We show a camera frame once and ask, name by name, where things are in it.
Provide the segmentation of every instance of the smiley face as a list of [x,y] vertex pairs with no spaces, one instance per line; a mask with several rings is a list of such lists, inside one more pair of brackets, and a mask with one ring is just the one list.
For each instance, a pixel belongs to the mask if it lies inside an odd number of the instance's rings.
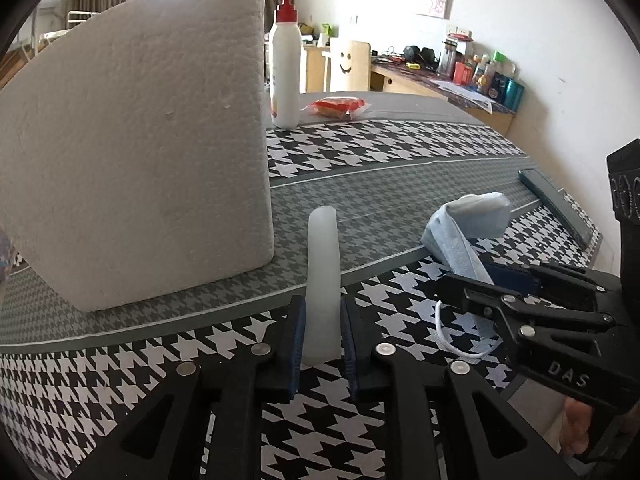
[[[341,53],[340,53],[340,57],[341,57],[341,58],[344,58],[344,52],[341,52]],[[351,60],[351,54],[348,54],[348,53],[347,53],[347,59],[348,59],[349,61]],[[343,64],[343,63],[344,63],[344,61],[340,62],[340,70],[342,70],[342,73],[343,73],[344,75],[347,75],[349,72],[351,72],[351,67],[349,67],[349,68],[345,68],[345,67],[343,67],[343,66],[342,66],[342,64]]]

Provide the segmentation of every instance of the metal screw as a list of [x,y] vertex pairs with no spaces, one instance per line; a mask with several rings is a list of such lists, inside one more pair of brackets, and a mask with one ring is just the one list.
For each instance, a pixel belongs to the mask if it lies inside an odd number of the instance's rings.
[[464,361],[453,361],[451,363],[451,371],[456,375],[466,375],[471,371],[471,366]]
[[193,374],[197,369],[198,367],[196,366],[196,363],[193,361],[185,361],[180,363],[175,371],[178,372],[178,375],[186,377],[187,375]]
[[520,327],[520,333],[524,337],[533,337],[536,335],[536,329],[533,328],[531,325],[523,325]]
[[376,352],[380,355],[392,355],[396,353],[396,347],[391,343],[380,343],[376,346]]
[[253,355],[267,355],[269,352],[271,352],[271,346],[268,343],[256,343],[251,347]]

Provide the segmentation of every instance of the table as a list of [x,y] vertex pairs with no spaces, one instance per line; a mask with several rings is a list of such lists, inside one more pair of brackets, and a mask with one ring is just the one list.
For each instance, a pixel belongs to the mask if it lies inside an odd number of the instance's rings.
[[[504,237],[472,242],[481,258],[591,263],[597,228],[566,195],[594,232],[581,250],[519,182],[518,169],[535,164],[507,139],[439,99],[366,95],[372,107],[362,120],[306,116],[296,130],[267,131],[276,255],[265,267],[91,313],[66,303],[30,267],[10,276],[0,310],[0,422],[44,478],[67,476],[170,363],[230,358],[260,341],[291,295],[304,293],[306,219],[316,206],[338,211],[344,292],[388,341],[436,364],[453,357],[434,334],[434,282],[447,267],[419,239],[443,202],[489,190],[509,197]],[[456,346],[479,351],[469,314],[445,308],[442,317]],[[519,382],[505,358],[498,346],[472,365],[508,396]],[[342,366],[304,370],[292,403],[265,407],[265,478],[382,474],[383,407],[350,403]]]
[[[328,46],[304,44],[300,53],[300,93],[321,92],[324,89],[324,57]],[[264,78],[269,78],[269,42],[264,42]]]
[[371,86],[375,90],[389,93],[417,94],[448,101],[498,133],[506,136],[515,113],[498,103],[492,104],[489,113],[472,101],[452,92],[443,90],[433,83],[439,77],[427,70],[413,70],[402,64],[373,62],[371,65]]

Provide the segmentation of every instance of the wooden desk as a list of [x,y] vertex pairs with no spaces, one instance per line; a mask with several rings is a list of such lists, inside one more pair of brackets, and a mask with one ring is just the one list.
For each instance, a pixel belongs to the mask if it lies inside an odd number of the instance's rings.
[[[300,53],[300,93],[322,92],[324,89],[324,57],[328,46],[304,44]],[[264,78],[269,77],[269,42],[264,42]]]
[[395,94],[416,94],[443,99],[464,110],[469,115],[491,126],[501,135],[507,136],[515,113],[508,108],[492,104],[493,113],[483,110],[477,104],[459,95],[447,92],[433,83],[438,76],[425,70],[412,70],[400,64],[371,65],[371,87],[381,92]]

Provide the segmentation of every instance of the wooden chair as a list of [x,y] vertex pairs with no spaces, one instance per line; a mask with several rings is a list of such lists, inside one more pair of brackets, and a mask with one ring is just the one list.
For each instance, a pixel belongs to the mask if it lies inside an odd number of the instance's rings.
[[331,38],[325,57],[324,91],[368,92],[371,84],[371,45]]

